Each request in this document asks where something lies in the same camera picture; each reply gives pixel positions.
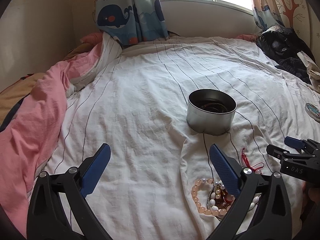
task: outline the bracelet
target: bracelet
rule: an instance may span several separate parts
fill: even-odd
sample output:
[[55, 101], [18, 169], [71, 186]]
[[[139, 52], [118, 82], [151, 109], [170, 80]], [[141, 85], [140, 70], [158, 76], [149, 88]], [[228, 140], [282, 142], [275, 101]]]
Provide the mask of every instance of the bracelet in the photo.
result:
[[[201, 185], [206, 183], [210, 185], [213, 184], [213, 188], [210, 191], [207, 200], [207, 208], [201, 205], [197, 197], [198, 190], [200, 189]], [[258, 203], [260, 199], [260, 195], [260, 193], [255, 194], [248, 210], [254, 208], [255, 204]], [[235, 197], [233, 195], [228, 194], [221, 180], [214, 181], [214, 179], [205, 178], [195, 181], [195, 184], [191, 189], [191, 196], [200, 214], [215, 216], [218, 219], [222, 219], [227, 214], [228, 210], [230, 209], [232, 203], [235, 200]]]

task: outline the whale print curtain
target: whale print curtain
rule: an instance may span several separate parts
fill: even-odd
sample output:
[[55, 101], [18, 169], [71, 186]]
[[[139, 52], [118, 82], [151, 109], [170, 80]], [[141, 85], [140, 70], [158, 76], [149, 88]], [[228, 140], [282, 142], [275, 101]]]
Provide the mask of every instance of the whale print curtain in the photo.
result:
[[252, 6], [254, 20], [263, 31], [275, 25], [284, 27], [275, 0], [252, 0]]
[[96, 0], [96, 25], [122, 45], [168, 38], [159, 0]]

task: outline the white bed sheet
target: white bed sheet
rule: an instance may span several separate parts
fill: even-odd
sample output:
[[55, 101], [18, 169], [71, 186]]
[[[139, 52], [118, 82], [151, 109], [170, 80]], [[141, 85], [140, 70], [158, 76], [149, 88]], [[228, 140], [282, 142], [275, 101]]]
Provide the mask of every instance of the white bed sheet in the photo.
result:
[[[98, 64], [104, 62], [102, 55]], [[269, 175], [280, 166], [266, 154], [268, 144], [287, 148], [285, 136], [319, 139], [319, 124], [304, 110], [306, 102], [319, 102], [318, 94], [275, 64], [254, 43], [220, 37], [174, 37], [127, 48], [106, 68], [98, 66], [96, 79], [68, 99], [45, 170], [64, 173], [108, 143], [111, 160], [86, 199], [114, 240], [206, 239], [219, 221], [198, 213], [190, 191], [196, 179], [212, 177], [211, 168], [217, 178], [206, 152], [210, 145], [217, 143], [237, 160], [245, 147], [250, 163], [265, 163], [262, 172]], [[235, 98], [228, 133], [203, 135], [188, 127], [188, 94], [198, 88]], [[295, 234], [301, 226], [301, 181], [283, 178]], [[209, 190], [199, 192], [201, 203]], [[65, 198], [63, 203], [68, 214]]]

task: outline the metal tin can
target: metal tin can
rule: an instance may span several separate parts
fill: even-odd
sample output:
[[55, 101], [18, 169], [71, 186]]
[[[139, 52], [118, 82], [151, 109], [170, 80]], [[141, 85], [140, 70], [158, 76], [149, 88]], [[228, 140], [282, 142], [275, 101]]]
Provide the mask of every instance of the metal tin can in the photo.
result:
[[236, 108], [236, 101], [222, 91], [195, 90], [188, 96], [187, 123], [196, 132], [221, 135], [230, 130]]

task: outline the screw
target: screw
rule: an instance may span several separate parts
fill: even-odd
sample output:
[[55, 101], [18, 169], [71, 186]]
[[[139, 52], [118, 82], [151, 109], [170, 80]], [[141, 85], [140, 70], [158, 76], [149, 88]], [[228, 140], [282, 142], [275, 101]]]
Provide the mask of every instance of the screw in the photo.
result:
[[273, 176], [275, 176], [277, 179], [279, 179], [281, 177], [281, 174], [279, 172], [275, 172], [273, 174]]
[[39, 177], [44, 178], [45, 176], [47, 176], [47, 173], [45, 171], [41, 171]]
[[78, 170], [77, 167], [71, 167], [71, 168], [69, 169], [69, 173], [71, 173], [71, 174], [76, 173], [77, 170]]
[[251, 173], [252, 173], [252, 170], [250, 170], [249, 168], [244, 168], [244, 169], [243, 169], [243, 172], [244, 172], [245, 174], [251, 174]]

